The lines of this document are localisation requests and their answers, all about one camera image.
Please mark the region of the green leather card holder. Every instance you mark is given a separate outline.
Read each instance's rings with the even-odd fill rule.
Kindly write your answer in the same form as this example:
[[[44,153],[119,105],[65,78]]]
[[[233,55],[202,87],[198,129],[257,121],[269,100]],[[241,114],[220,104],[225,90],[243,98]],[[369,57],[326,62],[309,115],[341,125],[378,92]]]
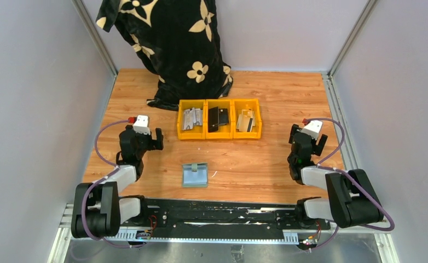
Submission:
[[[182,165],[182,187],[197,188],[208,186],[207,163],[188,163]]]

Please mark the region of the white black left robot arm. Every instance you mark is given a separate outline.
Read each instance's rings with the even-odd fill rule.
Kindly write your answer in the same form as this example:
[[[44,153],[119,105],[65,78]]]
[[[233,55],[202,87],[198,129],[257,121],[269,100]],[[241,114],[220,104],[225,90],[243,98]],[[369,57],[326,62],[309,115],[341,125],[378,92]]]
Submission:
[[[152,137],[147,127],[127,125],[119,134],[120,151],[114,169],[101,179],[77,185],[71,221],[74,238],[112,237],[127,221],[136,226],[155,225],[156,217],[149,213],[144,196],[120,195],[140,179],[144,154],[163,150],[162,130],[156,128],[155,134],[156,137]]]

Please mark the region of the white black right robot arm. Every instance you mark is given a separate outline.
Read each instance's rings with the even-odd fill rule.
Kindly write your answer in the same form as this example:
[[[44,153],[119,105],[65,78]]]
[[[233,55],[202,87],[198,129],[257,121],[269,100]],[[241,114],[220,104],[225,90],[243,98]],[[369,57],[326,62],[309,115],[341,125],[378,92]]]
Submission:
[[[313,156],[320,156],[327,135],[321,135],[321,121],[311,121],[304,127],[293,124],[287,157],[291,178],[300,185],[318,187],[327,191],[327,198],[300,199],[294,220],[300,228],[309,228],[317,219],[332,221],[340,228],[368,226],[381,222],[384,214],[381,204],[362,169],[336,171],[317,165]]]

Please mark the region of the silver grey cards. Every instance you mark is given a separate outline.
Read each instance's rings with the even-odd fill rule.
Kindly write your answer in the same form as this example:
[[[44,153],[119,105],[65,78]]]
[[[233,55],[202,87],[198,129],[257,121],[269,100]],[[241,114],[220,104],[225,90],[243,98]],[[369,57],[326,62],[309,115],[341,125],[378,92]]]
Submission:
[[[200,108],[189,108],[182,111],[182,131],[192,130],[203,125],[203,110]]]

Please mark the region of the black cards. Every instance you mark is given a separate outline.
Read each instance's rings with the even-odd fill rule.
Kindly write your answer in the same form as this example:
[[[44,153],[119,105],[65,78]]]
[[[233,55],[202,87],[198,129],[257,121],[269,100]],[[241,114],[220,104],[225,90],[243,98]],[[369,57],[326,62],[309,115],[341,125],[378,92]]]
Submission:
[[[207,116],[209,133],[217,132],[220,126],[229,124],[229,112],[227,108],[210,108]]]

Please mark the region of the gold beige cards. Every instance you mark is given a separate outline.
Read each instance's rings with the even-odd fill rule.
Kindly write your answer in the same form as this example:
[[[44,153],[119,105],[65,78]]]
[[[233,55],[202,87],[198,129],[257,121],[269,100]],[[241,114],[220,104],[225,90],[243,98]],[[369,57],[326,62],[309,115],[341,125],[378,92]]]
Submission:
[[[252,109],[241,110],[238,115],[236,129],[239,132],[251,132],[255,125],[255,112]]]

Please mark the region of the left yellow plastic bin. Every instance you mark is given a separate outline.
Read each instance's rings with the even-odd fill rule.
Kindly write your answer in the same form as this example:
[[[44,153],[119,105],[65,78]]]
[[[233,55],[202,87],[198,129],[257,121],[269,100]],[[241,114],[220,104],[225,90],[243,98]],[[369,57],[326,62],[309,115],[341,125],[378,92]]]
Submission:
[[[180,100],[177,117],[179,140],[206,139],[205,100]]]

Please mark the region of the right yellow plastic bin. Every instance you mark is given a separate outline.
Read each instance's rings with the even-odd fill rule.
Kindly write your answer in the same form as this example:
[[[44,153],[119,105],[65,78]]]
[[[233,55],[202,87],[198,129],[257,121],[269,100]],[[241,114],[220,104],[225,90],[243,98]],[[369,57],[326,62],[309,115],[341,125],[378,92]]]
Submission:
[[[234,139],[260,139],[262,119],[258,99],[234,99]]]

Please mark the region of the black floral blanket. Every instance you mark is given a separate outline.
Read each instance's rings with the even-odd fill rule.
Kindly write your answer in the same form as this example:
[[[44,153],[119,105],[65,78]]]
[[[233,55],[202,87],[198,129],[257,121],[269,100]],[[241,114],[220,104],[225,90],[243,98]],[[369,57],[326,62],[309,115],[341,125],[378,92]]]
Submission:
[[[215,1],[102,1],[96,24],[115,28],[158,77],[148,106],[177,111],[181,100],[229,94],[233,76],[222,58]]]

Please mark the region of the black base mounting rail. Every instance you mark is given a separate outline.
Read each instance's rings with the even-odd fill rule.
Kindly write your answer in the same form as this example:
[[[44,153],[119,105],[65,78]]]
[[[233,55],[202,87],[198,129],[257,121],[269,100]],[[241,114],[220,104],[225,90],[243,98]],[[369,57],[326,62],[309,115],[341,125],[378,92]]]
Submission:
[[[305,219],[294,204],[146,200],[146,219],[129,219],[120,229],[152,242],[297,243],[292,234],[330,230],[322,219]]]

